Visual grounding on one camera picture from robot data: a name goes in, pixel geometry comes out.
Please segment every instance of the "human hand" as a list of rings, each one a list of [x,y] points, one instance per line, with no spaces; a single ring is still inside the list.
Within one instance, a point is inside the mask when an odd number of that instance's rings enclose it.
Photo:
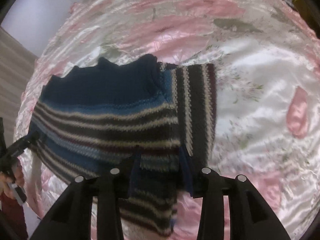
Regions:
[[[22,172],[22,166],[20,162],[17,163],[17,168],[13,172],[16,181],[15,184],[17,184],[19,187],[23,187],[24,185],[24,176]],[[9,188],[7,183],[12,183],[12,179],[10,179],[6,174],[0,172],[0,182],[2,182],[3,185],[3,191],[6,194],[8,198],[15,199],[12,190]]]

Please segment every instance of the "bed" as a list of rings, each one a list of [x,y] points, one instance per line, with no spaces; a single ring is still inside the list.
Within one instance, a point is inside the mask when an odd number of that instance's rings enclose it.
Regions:
[[[217,121],[208,166],[246,175],[291,239],[303,236],[320,208],[320,41],[298,13],[282,0],[84,0],[70,13],[36,62],[15,139],[28,133],[42,87],[74,65],[94,66],[99,57],[123,65],[147,53],[180,65],[214,63]],[[28,204],[43,217],[67,185],[29,150],[20,160]],[[196,239],[201,201],[179,194],[169,239]],[[92,239],[96,214],[94,206]],[[126,221],[123,230],[130,240],[160,239]]]

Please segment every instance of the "white stripe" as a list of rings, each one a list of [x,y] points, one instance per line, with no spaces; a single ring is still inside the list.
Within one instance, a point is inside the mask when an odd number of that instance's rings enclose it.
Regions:
[[[68,169],[68,166],[75,169],[76,171],[85,173],[88,176],[91,177],[98,177],[98,175],[94,172],[88,171],[84,168],[82,168],[81,166],[78,166],[76,164],[70,163],[67,160],[61,158],[60,156],[56,155],[53,151],[51,151],[47,146],[44,146],[44,149],[42,148],[42,146],[38,144],[39,149],[41,150],[41,152],[50,160],[50,162],[54,165],[56,165],[58,168],[60,168],[62,171],[64,171],[65,173],[67,173],[68,175],[72,176],[73,178],[77,177],[79,174],[73,172],[72,170]],[[56,161],[52,158],[52,156],[54,156],[56,159],[58,159],[60,162],[64,163],[64,165],[61,165],[59,163],[59,161]]]
[[[156,222],[154,222],[153,220],[146,218],[144,216],[141,216],[141,215],[137,215],[136,213],[133,213],[133,212],[130,212],[130,211],[127,211],[127,210],[120,208],[120,214],[131,217],[131,218],[138,220],[138,221],[141,221],[145,224],[148,224],[148,225],[152,226],[153,228],[155,228],[159,233],[162,233],[164,235],[168,235],[171,233],[171,228],[161,229],[158,227]]]
[[[92,124],[92,123],[82,123],[77,121],[63,120],[56,117],[53,114],[50,114],[45,109],[43,109],[42,111],[44,112],[44,115],[57,121],[58,123],[71,125],[73,127],[81,127],[81,128],[95,129],[95,130],[143,131],[143,130],[155,128],[158,126],[163,126],[166,124],[178,124],[178,117],[163,117],[160,119],[152,120],[150,122],[146,122],[144,124],[138,124],[138,125]],[[42,116],[37,112],[34,112],[34,115],[38,117]]]
[[[154,195],[150,192],[144,191],[144,190],[134,189],[134,191],[140,195],[144,195],[144,196],[151,198],[152,201],[156,202],[159,205],[164,205],[164,204],[173,205],[175,202],[174,198],[162,199],[162,198],[158,198],[156,195]]]
[[[176,111],[178,112],[178,92],[177,92],[177,75],[176,75],[176,70],[172,72],[172,102],[176,108]]]
[[[204,84],[204,109],[205,109],[205,124],[206,124],[206,143],[207,143],[207,155],[211,153],[212,148],[212,107],[210,104],[211,101],[211,91],[210,91],[210,79],[208,73],[207,64],[202,64],[202,76]]]
[[[186,124],[186,148],[190,156],[192,152],[192,121],[191,121],[191,108],[190,108],[190,84],[188,68],[183,68],[183,85],[184,85],[184,98],[185,98],[185,124]]]
[[[43,150],[42,148],[39,148],[37,149],[38,151],[38,154],[40,155],[46,155],[47,157],[49,157],[50,155],[45,151]],[[76,177],[77,175],[74,175],[74,173],[70,173],[68,169],[66,169],[65,167],[61,166],[59,163],[55,162],[55,161],[51,161],[51,162],[47,162],[47,160],[45,160],[43,157],[41,158],[41,161],[44,163],[45,166],[47,166],[49,168],[49,170],[51,170],[55,175],[57,175],[58,177],[61,177],[61,179],[63,181],[67,181],[68,183],[70,183],[70,181],[63,177],[62,174],[60,174],[59,172],[57,172],[57,170],[55,169],[55,167],[53,167],[54,165],[55,166],[59,166],[61,168],[61,170],[63,170],[66,174],[68,174],[69,176],[71,177]]]
[[[125,201],[150,210],[157,218],[170,218],[172,215],[171,209],[168,209],[166,211],[158,210],[152,203],[145,200],[131,197],[129,199],[126,199]]]
[[[160,63],[160,70],[161,71],[165,71],[166,67],[167,67],[166,63],[164,63],[164,62]]]
[[[175,105],[174,104],[168,104],[168,103],[163,103],[160,106],[154,107],[154,108],[148,108],[148,109],[144,109],[139,113],[136,114],[128,114],[128,115],[117,115],[117,114],[83,114],[80,112],[71,112],[71,113],[66,113],[63,111],[59,111],[59,110],[55,110],[41,102],[38,102],[36,104],[37,107],[39,107],[40,109],[47,109],[52,111],[54,114],[57,115],[62,115],[64,117],[79,117],[81,119],[84,120],[103,120],[103,119],[116,119],[116,120],[120,120],[120,121],[127,121],[127,120],[134,120],[134,119],[138,119],[141,117],[144,117],[148,114],[153,114],[153,113],[157,113],[160,111],[163,111],[164,109],[175,109]]]
[[[139,145],[142,148],[171,148],[180,146],[180,140],[176,139],[168,139],[161,141],[153,141],[153,142],[141,142],[141,141],[108,141],[99,138],[92,138],[89,136],[79,136],[76,134],[71,134],[60,130],[59,128],[53,126],[51,123],[47,122],[43,117],[39,117],[37,119],[34,115],[32,119],[35,119],[38,122],[45,123],[48,127],[50,127],[57,135],[73,139],[78,142],[90,143],[91,145],[99,145],[99,146],[110,146],[110,147],[135,147]]]

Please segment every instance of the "finger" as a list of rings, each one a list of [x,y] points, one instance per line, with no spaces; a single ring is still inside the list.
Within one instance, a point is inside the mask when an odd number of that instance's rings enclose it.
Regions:
[[[24,186],[24,178],[20,178],[20,179],[16,179],[16,184],[19,186],[19,187],[23,187]]]
[[[3,182],[2,184],[3,184],[3,192],[5,193],[5,195],[8,198],[15,199],[15,197],[13,196],[12,190],[9,188],[8,184],[6,182]]]
[[[22,172],[22,166],[20,161],[18,161],[15,164],[15,167],[13,168],[13,173],[15,175],[16,178],[18,178],[19,176],[23,176],[23,172]]]
[[[5,175],[3,172],[0,172],[0,181],[1,182],[7,182],[8,176]]]
[[[14,171],[14,176],[16,179],[21,179],[23,178],[23,172],[22,172],[22,169],[19,169],[17,168],[15,171]]]

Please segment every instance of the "black stripe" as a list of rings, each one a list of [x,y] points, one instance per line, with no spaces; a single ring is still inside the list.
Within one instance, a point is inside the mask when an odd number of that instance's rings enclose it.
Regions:
[[[161,199],[176,198],[176,172],[159,172],[140,169],[132,178],[132,184],[138,190],[150,192]]]
[[[41,115],[43,115],[42,105],[43,105],[43,103],[38,102],[35,106],[34,112],[41,113]],[[145,116],[142,116],[142,117],[139,117],[139,118],[133,119],[133,120],[119,120],[119,119],[114,119],[114,118],[87,119],[87,118],[77,117],[77,116],[68,117],[63,114],[54,113],[53,111],[51,111],[49,109],[45,109],[45,111],[48,112],[49,114],[52,114],[55,117],[58,117],[61,120],[69,120],[69,121],[75,121],[75,122],[80,122],[80,123],[99,124],[99,125],[112,124],[112,125],[119,125],[119,126],[145,124],[145,123],[152,121],[152,120],[155,120],[155,119],[160,119],[163,117],[172,117],[172,116],[177,115],[175,109],[169,109],[169,108],[165,108],[161,111],[147,114]]]
[[[50,157],[52,159],[54,159],[55,162],[59,163],[61,166],[63,166],[67,170],[72,171],[73,173],[77,174],[77,176],[83,176],[86,179],[92,179],[92,178],[96,177],[96,176],[90,176],[85,172],[82,172],[82,171],[80,171],[80,170],[78,170],[78,169],[76,169],[74,167],[71,167],[70,165],[68,165],[68,164],[66,164],[64,162],[61,162],[61,160],[58,159],[56,157],[56,155],[54,153],[52,153],[52,151],[50,149],[46,148],[45,145],[41,141],[38,141],[37,145],[38,145],[37,153],[38,153],[39,157],[44,159],[47,164],[50,164],[52,166],[52,168],[55,170],[54,174],[59,176],[59,177],[64,178],[63,181],[65,181],[65,179],[67,179],[69,181],[73,181],[74,177],[69,175],[68,173],[65,173],[62,169],[60,169],[57,165],[55,165],[51,160],[49,160],[46,157],[46,155],[50,155]]]
[[[45,135],[41,129],[39,129],[37,127],[37,125],[35,123],[33,123],[33,121],[31,121],[30,126],[29,126],[29,132],[32,131],[38,131],[40,133],[40,135]],[[116,147],[116,146],[102,146],[99,144],[95,144],[93,145],[91,142],[82,142],[82,141],[78,141],[78,140],[74,140],[62,135],[59,135],[60,138],[62,138],[63,140],[66,140],[70,143],[73,144],[77,144],[79,146],[85,146],[85,147],[89,147],[92,149],[97,149],[101,152],[104,152],[106,154],[108,153],[118,153],[118,154],[132,154],[132,151],[134,150],[134,147]],[[142,148],[140,147],[140,152],[141,154],[145,154],[145,155],[150,155],[150,156],[163,156],[163,155],[178,155],[179,154],[179,148],[178,147],[167,147],[167,148]]]
[[[153,206],[155,206],[156,209],[158,210],[161,210],[161,211],[164,211],[164,210],[168,210],[168,209],[171,209],[172,208],[172,205],[174,203],[167,203],[167,202],[164,202],[164,203],[158,203],[156,200],[154,200],[154,198],[152,198],[151,196],[148,196],[148,195],[145,195],[143,193],[140,193],[140,192],[134,192],[133,196],[135,198],[138,198],[138,199],[141,199],[145,202],[148,202],[150,204],[152,204]]]
[[[214,141],[215,137],[215,127],[216,127],[216,116],[217,116],[217,89],[216,89],[216,74],[213,64],[208,64],[208,75],[209,75],[209,82],[210,82],[210,92],[211,92],[211,117],[212,123],[212,141]]]
[[[183,85],[183,69],[178,68],[175,70],[177,78],[177,105],[178,105],[178,122],[179,122],[179,135],[181,145],[186,143],[186,124],[185,124],[185,97]]]
[[[159,218],[150,209],[147,209],[141,205],[131,203],[130,198],[129,199],[119,199],[118,201],[119,201],[119,207],[121,209],[127,210],[127,211],[134,213],[136,215],[140,215],[145,218],[148,218],[148,219],[154,221],[157,224],[157,226],[161,229],[170,228],[171,217]]]
[[[37,115],[33,115],[34,119],[37,119],[38,122],[42,123]],[[59,130],[67,132],[73,135],[79,136],[88,136],[94,139],[103,139],[108,141],[140,141],[140,142],[150,142],[150,141],[159,141],[159,140],[168,140],[179,138],[177,134],[178,124],[165,124],[157,127],[153,127],[147,130],[141,131],[118,131],[118,130],[97,130],[91,128],[76,127],[72,125],[66,125],[60,123],[56,120],[42,116],[43,119],[50,123],[50,126],[55,127]]]
[[[141,226],[141,227],[144,227],[144,228],[146,228],[146,229],[149,229],[150,231],[154,231],[154,232],[158,233],[158,234],[161,235],[161,236],[166,236],[166,237],[168,237],[168,236],[171,235],[171,233],[173,232],[173,228],[168,228],[168,229],[171,229],[171,232],[170,232],[170,230],[169,230],[170,233],[164,234],[164,233],[162,233],[162,232],[159,232],[155,227],[153,227],[153,226],[150,225],[150,224],[144,223],[144,222],[142,222],[142,221],[140,221],[140,220],[136,220],[136,219],[134,219],[134,218],[132,218],[132,217],[130,217],[130,216],[126,216],[126,215],[123,215],[123,214],[121,214],[121,218],[123,218],[124,220],[127,220],[127,221],[129,221],[129,222],[132,222],[132,223],[134,223],[134,224],[137,224],[137,225],[139,225],[139,226]]]
[[[207,123],[205,115],[204,82],[201,65],[188,67],[190,84],[190,110],[192,122],[193,156],[207,164]]]
[[[62,171],[45,157],[45,155],[42,153],[43,150],[40,147],[30,146],[30,149],[38,156],[41,162],[60,180],[68,185],[71,181],[73,181],[74,178],[72,176]]]

